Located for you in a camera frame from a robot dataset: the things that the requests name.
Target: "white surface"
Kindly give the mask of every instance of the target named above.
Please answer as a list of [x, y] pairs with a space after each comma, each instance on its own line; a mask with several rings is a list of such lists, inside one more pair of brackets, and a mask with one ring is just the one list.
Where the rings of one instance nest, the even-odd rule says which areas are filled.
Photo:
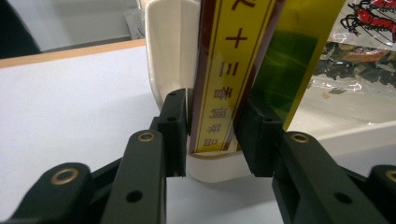
[[200, 4], [192, 0], [153, 0], [146, 7], [150, 85], [159, 108], [166, 95], [193, 88]]
[[49, 168], [94, 171], [158, 115], [144, 47], [1, 69], [0, 219]]
[[228, 153], [210, 159], [187, 155], [187, 173], [206, 183], [218, 183], [251, 175], [242, 151]]
[[[396, 120], [396, 90], [379, 82], [357, 78], [315, 76], [290, 125], [290, 131], [316, 138]], [[333, 94], [334, 88], [345, 92]]]
[[8, 1], [41, 50], [129, 36], [122, 0]]
[[373, 166], [396, 165], [396, 120], [361, 126], [318, 138], [335, 161], [368, 176]]
[[[94, 171], [158, 115], [143, 47], [0, 69], [0, 220], [51, 167]], [[168, 223], [282, 223], [271, 179], [167, 182]]]

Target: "black plastic bracket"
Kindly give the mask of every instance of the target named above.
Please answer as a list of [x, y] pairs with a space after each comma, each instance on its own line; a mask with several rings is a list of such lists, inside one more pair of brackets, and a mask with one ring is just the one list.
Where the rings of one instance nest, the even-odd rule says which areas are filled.
[[168, 93], [158, 118], [150, 129], [163, 134], [166, 176], [186, 176], [187, 107], [186, 90]]
[[283, 121], [260, 97], [250, 94], [235, 129], [250, 172], [257, 177], [274, 175], [274, 157], [282, 138]]
[[396, 223], [396, 166], [375, 166], [366, 181], [365, 194], [389, 223]]
[[64, 163], [44, 173], [4, 223], [76, 223], [92, 196], [88, 166]]
[[131, 136], [101, 223], [166, 222], [163, 135], [146, 130]]
[[314, 137], [285, 133], [279, 155], [273, 189], [285, 223], [388, 223]]

